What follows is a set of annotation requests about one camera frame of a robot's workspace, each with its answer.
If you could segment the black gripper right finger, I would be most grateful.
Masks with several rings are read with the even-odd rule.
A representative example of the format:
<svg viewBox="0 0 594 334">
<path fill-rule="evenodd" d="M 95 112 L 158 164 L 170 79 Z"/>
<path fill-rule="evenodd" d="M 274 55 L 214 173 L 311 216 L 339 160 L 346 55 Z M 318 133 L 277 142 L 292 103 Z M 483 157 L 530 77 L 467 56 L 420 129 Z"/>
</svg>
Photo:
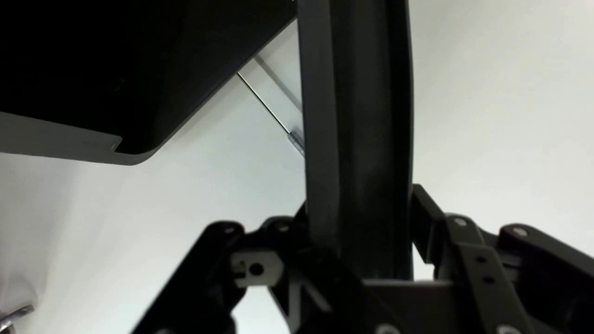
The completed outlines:
<svg viewBox="0 0 594 334">
<path fill-rule="evenodd" d="M 433 277 L 368 285 L 404 320 L 402 334 L 594 334 L 593 257 L 522 223 L 491 235 L 420 186 L 411 218 Z"/>
</svg>

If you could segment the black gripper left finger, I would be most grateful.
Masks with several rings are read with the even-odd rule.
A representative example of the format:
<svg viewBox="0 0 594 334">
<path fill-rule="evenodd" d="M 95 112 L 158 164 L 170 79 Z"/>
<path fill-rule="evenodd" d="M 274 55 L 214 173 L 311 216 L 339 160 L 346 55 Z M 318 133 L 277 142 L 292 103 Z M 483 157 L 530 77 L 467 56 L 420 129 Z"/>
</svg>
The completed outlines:
<svg viewBox="0 0 594 334">
<path fill-rule="evenodd" d="M 266 288 L 290 334 L 372 334 L 368 290 L 309 240 L 309 210 L 248 233 L 207 227 L 131 334 L 238 334 L 233 313 Z"/>
</svg>

